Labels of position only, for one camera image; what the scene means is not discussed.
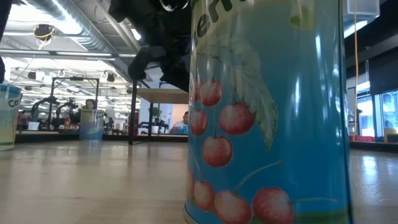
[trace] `potted plant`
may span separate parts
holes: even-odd
[[[155,122],[152,123],[152,133],[158,134],[159,133],[159,120],[162,116],[162,111],[159,108],[154,107],[152,109],[152,119],[155,119]]]

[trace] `window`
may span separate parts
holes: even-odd
[[[382,109],[385,128],[398,128],[398,91],[383,93]]]
[[[361,110],[358,118],[359,134],[374,137],[372,97],[358,98],[358,109]]]

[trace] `blue cylindrical container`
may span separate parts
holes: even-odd
[[[186,218],[352,223],[341,1],[194,1]]]
[[[100,141],[104,134],[104,111],[83,109],[80,115],[80,140]]]
[[[0,84],[0,151],[14,148],[21,89]]]

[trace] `fluorescent light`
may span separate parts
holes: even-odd
[[[68,87],[66,87],[66,89],[67,89],[67,90],[70,90],[70,91],[72,91],[72,92],[75,92],[75,93],[80,92],[80,89],[79,89],[79,88],[72,87],[72,86],[68,86]]]
[[[358,86],[356,86],[356,91],[363,91],[363,90],[367,90],[371,87],[371,82],[367,81],[364,83],[359,84]]]
[[[88,57],[87,60],[106,60],[106,61],[114,61],[114,60],[116,60],[116,58]]]
[[[96,88],[96,86],[79,86],[80,88]],[[99,86],[98,88],[103,89],[103,90],[112,90],[115,89],[115,87],[112,86]]]
[[[13,35],[13,36],[25,36],[34,35],[33,32],[21,32],[21,31],[5,31],[3,35]]]
[[[356,30],[360,30],[362,29],[364,26],[366,26],[368,24],[367,21],[361,21],[361,22],[357,22],[356,23]],[[355,32],[355,26],[352,25],[350,28],[346,29],[344,31],[344,38],[349,37],[351,34],[353,34]]]
[[[16,50],[16,49],[0,49],[0,54],[32,54],[32,55],[50,55],[45,50]]]
[[[57,52],[57,55],[65,56],[86,56],[86,57],[110,57],[112,54],[93,52]]]
[[[134,38],[136,38],[136,40],[141,39],[141,35],[137,32],[136,29],[131,29],[131,32],[134,35]]]
[[[119,54],[119,57],[135,57],[137,54]]]

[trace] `cherry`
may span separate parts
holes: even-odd
[[[243,134],[253,124],[254,116],[243,102],[227,105],[221,111],[220,128],[228,134]]]
[[[266,224],[292,224],[293,208],[289,196],[280,188],[260,189],[252,202],[256,217]]]
[[[194,111],[191,117],[191,128],[192,133],[201,135],[206,131],[207,128],[207,115],[204,111]]]
[[[215,192],[207,181],[196,181],[193,186],[193,198],[198,208],[210,211],[214,207]]]
[[[200,99],[200,82],[199,82],[199,80],[194,82],[192,88],[193,89],[190,90],[190,93],[192,95],[192,100],[194,102],[196,102]]]
[[[217,168],[228,164],[232,158],[232,144],[223,136],[208,137],[203,143],[203,160],[211,167]]]
[[[252,218],[250,205],[229,190],[218,192],[214,209],[216,216],[226,224],[247,224]]]
[[[211,80],[200,87],[201,103],[205,106],[216,105],[221,98],[221,83]]]
[[[193,171],[188,170],[188,177],[187,177],[187,195],[188,197],[193,197],[193,185],[195,183],[195,179],[193,177]]]

